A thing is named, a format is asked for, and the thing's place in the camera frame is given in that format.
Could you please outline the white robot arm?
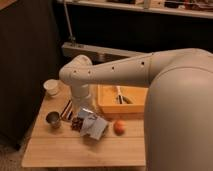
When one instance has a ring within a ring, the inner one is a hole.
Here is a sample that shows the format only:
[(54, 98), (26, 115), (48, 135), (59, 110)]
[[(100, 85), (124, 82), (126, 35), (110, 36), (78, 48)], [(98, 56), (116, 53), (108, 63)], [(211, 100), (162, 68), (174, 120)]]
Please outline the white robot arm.
[(213, 171), (213, 53), (187, 48), (93, 65), (85, 55), (59, 71), (72, 95), (88, 84), (146, 87), (147, 171)]

